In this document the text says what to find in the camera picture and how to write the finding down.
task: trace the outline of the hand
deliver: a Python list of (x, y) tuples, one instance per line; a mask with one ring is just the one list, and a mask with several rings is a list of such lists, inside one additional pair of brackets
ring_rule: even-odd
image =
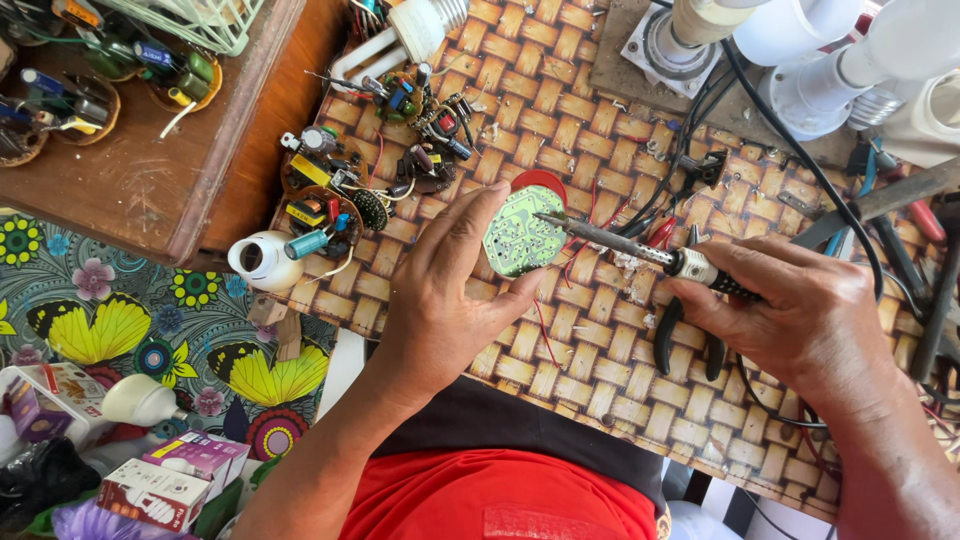
[(669, 279), (686, 320), (709, 331), (814, 407), (863, 389), (894, 368), (866, 268), (771, 238), (706, 242), (701, 251), (765, 302), (722, 302), (695, 282)]
[(533, 304), (545, 270), (510, 284), (492, 301), (465, 287), (493, 215), (510, 195), (502, 182), (471, 191), (423, 231), (390, 282), (390, 310), (376, 369), (408, 405), (423, 406)]

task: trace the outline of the white plastic basket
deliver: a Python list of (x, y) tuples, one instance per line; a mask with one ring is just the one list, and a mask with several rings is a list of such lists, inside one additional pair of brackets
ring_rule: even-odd
[(215, 53), (235, 57), (264, 0), (96, 0)]

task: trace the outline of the red shirt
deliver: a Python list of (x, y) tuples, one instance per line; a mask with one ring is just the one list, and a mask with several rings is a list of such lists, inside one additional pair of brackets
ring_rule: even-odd
[(555, 457), (427, 451), (367, 462), (341, 538), (656, 540), (634, 488)]

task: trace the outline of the black-handled pliers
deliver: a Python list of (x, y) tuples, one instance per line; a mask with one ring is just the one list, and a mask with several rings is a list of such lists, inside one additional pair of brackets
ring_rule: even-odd
[[(690, 236), (686, 238), (686, 247), (700, 242), (700, 228), (694, 225), (690, 228)], [(654, 361), (657, 369), (664, 375), (670, 375), (670, 335), (677, 323), (684, 319), (684, 305), (679, 298), (670, 301), (666, 307), (660, 323), (657, 325), (657, 334), (654, 335)], [(707, 380), (717, 380), (723, 370), (724, 358), (727, 356), (727, 346), (723, 340), (705, 331), (707, 348), (704, 352), (704, 361), (707, 363)]]

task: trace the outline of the plastic bag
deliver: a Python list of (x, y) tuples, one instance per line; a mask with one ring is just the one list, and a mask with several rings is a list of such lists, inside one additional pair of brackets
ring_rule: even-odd
[(99, 484), (100, 475), (80, 459), (70, 439), (37, 443), (0, 469), (0, 528), (21, 530), (43, 510)]
[(126, 518), (96, 505), (96, 499), (54, 510), (54, 533), (59, 540), (176, 540), (193, 538), (186, 532)]

